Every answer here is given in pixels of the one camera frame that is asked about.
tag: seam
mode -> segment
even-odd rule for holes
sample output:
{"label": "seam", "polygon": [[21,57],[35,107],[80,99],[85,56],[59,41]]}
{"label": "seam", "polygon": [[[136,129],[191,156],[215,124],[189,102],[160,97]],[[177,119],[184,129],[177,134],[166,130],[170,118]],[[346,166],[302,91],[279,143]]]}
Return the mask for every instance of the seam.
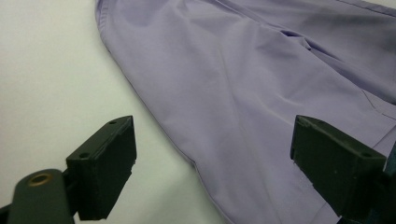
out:
{"label": "seam", "polygon": [[102,2],[102,5],[100,8],[97,8],[96,10],[100,11],[100,16],[98,20],[98,30],[100,33],[100,36],[102,37],[103,42],[106,44],[106,22],[107,22],[107,14],[108,14],[108,5],[109,2],[108,0],[99,0],[97,1],[97,6],[99,6],[99,3]]}
{"label": "seam", "polygon": [[375,143],[375,145],[372,146],[372,149],[374,149],[375,147],[377,147],[377,146],[382,142],[382,140],[384,140],[385,138],[387,138],[387,137],[392,133],[392,130],[393,130],[395,127],[396,127],[396,125],[395,125],[393,128],[391,128],[390,131],[389,131],[387,134],[385,134],[377,143]]}
{"label": "seam", "polygon": [[[372,11],[372,12],[376,12],[376,13],[379,13],[379,14],[383,14],[383,15],[387,15],[387,16],[391,16],[391,17],[396,18],[396,11],[393,11],[394,9],[390,8],[390,7],[384,7],[384,6],[381,6],[381,5],[378,5],[378,4],[369,3],[369,2],[365,2],[365,1],[359,1],[359,2],[358,1],[353,2],[353,1],[350,1],[350,0],[336,0],[336,1],[348,4],[348,5],[351,5],[351,6],[354,6],[354,7],[359,7],[359,8],[366,9],[366,10],[369,10],[369,11]],[[370,7],[383,8],[386,11],[379,11],[379,10],[370,8],[369,6]]]}
{"label": "seam", "polygon": [[373,110],[375,110],[378,114],[380,114],[380,115],[382,115],[382,116],[385,116],[385,117],[387,117],[387,118],[389,118],[389,119],[396,120],[396,118],[394,118],[394,117],[392,117],[392,116],[390,116],[390,115],[387,115],[386,112],[384,113],[383,111],[381,111],[380,109],[378,109],[378,108],[373,104],[372,100],[370,100],[370,97],[366,94],[366,92],[365,92],[364,90],[361,90],[361,92],[363,92],[364,96],[366,97],[367,101],[370,103],[370,105],[371,105],[371,107],[373,108]]}
{"label": "seam", "polygon": [[241,7],[238,6],[237,4],[229,1],[229,0],[214,0],[215,2],[217,2],[218,4],[222,5],[223,7],[226,7],[228,9],[230,9],[231,11],[235,12],[236,14],[242,16],[242,17],[246,17],[251,19],[252,21],[257,22],[259,25],[267,24],[269,26],[269,28],[271,29],[275,29],[275,30],[286,30],[285,27],[278,25],[278,24],[272,24],[268,21],[264,21],[263,19],[261,19],[260,17],[258,17],[254,12],[252,12],[250,9],[246,8],[246,7]]}

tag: screw hole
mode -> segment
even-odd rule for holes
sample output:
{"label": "screw hole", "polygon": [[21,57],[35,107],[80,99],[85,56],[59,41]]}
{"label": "screw hole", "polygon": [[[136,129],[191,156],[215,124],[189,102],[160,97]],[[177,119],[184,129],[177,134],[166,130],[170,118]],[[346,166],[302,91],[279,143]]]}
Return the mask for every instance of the screw hole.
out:
{"label": "screw hole", "polygon": [[372,157],[372,155],[370,153],[367,153],[367,152],[363,152],[363,153],[361,153],[361,155],[363,157],[368,157],[368,158]]}
{"label": "screw hole", "polygon": [[37,187],[43,185],[51,180],[52,176],[50,174],[39,174],[30,178],[28,185],[30,187]]}
{"label": "screw hole", "polygon": [[84,153],[79,154],[79,157],[82,158],[82,159],[87,159],[89,156],[90,156],[90,153],[88,153],[88,152],[84,152]]}

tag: white surface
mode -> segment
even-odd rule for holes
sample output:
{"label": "white surface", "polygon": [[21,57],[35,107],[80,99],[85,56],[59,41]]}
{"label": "white surface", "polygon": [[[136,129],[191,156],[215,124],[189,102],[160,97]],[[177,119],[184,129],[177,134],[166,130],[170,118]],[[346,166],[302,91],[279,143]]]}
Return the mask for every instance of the white surface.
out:
{"label": "white surface", "polygon": [[93,0],[2,1],[0,31],[0,206],[24,176],[64,170],[107,121],[133,115],[136,165],[107,221],[94,223],[223,223],[110,58]]}

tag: white table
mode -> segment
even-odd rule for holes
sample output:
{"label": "white table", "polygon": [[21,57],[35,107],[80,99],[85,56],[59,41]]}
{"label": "white table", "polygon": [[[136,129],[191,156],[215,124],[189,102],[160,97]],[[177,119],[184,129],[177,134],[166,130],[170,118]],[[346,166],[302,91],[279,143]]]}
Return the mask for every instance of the white table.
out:
{"label": "white table", "polygon": [[93,0],[1,2],[0,206],[11,203],[21,178],[64,170],[65,158],[105,122],[133,115],[133,174],[108,220],[95,223],[223,223],[106,51],[93,12]]}

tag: lavender fabric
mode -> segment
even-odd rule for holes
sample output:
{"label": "lavender fabric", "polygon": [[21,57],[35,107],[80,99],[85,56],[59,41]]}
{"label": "lavender fabric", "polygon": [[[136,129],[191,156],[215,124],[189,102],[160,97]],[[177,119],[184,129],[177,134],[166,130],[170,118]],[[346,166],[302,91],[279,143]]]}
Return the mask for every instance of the lavender fabric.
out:
{"label": "lavender fabric", "polygon": [[334,224],[290,159],[294,118],[323,119],[388,156],[393,13],[352,0],[98,0],[96,19],[227,222]]}

